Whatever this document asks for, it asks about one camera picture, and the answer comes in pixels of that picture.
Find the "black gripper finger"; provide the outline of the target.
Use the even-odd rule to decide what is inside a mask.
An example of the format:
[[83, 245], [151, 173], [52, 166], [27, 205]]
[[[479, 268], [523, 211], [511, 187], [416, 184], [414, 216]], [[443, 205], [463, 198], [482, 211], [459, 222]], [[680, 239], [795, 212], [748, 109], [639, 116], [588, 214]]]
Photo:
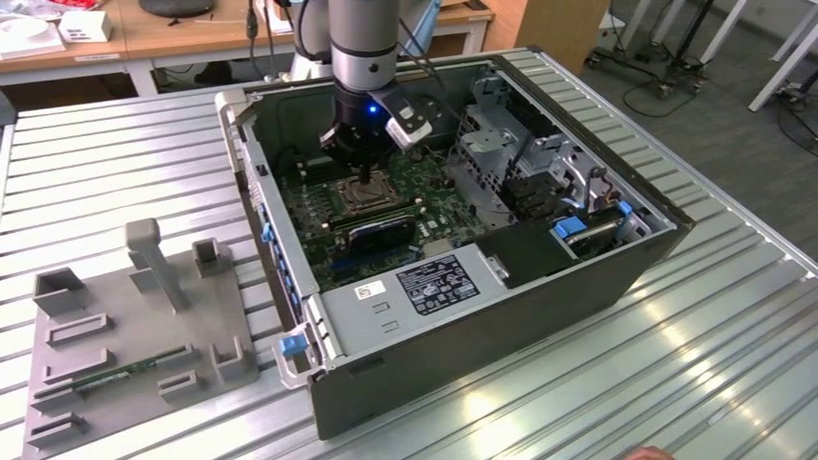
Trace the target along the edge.
[[372, 171], [384, 168], [392, 152], [392, 139], [388, 135], [374, 137], [364, 149], [364, 183], [371, 182]]
[[367, 137], [356, 127], [339, 123], [319, 136], [320, 150], [367, 182]]

